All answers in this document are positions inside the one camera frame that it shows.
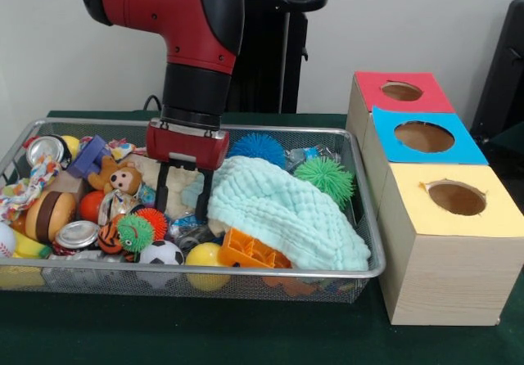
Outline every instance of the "plush monkey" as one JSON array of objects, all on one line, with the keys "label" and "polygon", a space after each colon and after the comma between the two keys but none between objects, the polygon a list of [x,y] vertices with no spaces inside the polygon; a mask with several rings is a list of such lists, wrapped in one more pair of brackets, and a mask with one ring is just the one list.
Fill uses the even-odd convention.
[{"label": "plush monkey", "polygon": [[127,166],[115,171],[110,180],[114,189],[120,189],[122,192],[134,196],[142,184],[142,175],[133,166]]},{"label": "plush monkey", "polygon": [[134,163],[116,163],[112,156],[102,158],[100,173],[90,173],[88,176],[89,184],[98,191],[104,191],[104,193],[109,193],[115,188],[133,195],[137,192],[141,181],[142,175],[134,168]]}]

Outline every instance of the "soccer ball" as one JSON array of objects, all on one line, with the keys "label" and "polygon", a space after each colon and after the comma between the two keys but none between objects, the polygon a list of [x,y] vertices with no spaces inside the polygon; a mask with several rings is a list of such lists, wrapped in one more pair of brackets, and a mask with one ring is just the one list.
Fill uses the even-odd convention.
[{"label": "soccer ball", "polygon": [[[143,264],[183,264],[182,251],[169,241],[154,241],[146,246],[142,252],[137,255],[137,263]],[[153,271],[137,271],[137,279],[149,283],[154,290],[165,290],[168,282],[180,278],[179,273],[159,273]]]},{"label": "soccer ball", "polygon": [[140,252],[136,259],[143,264],[183,264],[182,251],[172,242],[159,240],[153,241]]}]

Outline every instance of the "green spiky ball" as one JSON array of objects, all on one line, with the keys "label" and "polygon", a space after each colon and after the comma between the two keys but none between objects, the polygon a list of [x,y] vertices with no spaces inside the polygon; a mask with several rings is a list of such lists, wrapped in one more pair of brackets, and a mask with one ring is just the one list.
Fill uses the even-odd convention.
[{"label": "green spiky ball", "polygon": [[355,192],[354,175],[345,171],[341,164],[326,157],[307,160],[296,168],[294,175],[331,196],[341,210]]},{"label": "green spiky ball", "polygon": [[140,216],[124,216],[116,228],[120,234],[120,243],[128,252],[137,254],[153,242],[153,226]]}]

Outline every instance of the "baseball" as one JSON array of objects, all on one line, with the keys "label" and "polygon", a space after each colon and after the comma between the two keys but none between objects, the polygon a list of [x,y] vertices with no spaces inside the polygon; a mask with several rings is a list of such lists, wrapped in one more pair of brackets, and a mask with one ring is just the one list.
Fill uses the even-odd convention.
[{"label": "baseball", "polygon": [[15,253],[16,238],[12,228],[0,222],[0,258],[11,257]]}]

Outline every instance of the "cable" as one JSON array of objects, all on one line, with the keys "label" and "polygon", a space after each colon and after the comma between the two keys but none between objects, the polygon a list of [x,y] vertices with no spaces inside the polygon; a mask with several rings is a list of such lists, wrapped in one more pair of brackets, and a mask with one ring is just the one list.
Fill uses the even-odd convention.
[{"label": "cable", "polygon": [[153,100],[156,102],[156,107],[158,108],[158,111],[161,111],[162,105],[160,104],[160,100],[158,99],[158,97],[156,97],[156,95],[150,95],[146,99],[146,102],[144,103],[144,108],[142,110],[147,110],[147,108],[149,107],[149,102]]}]

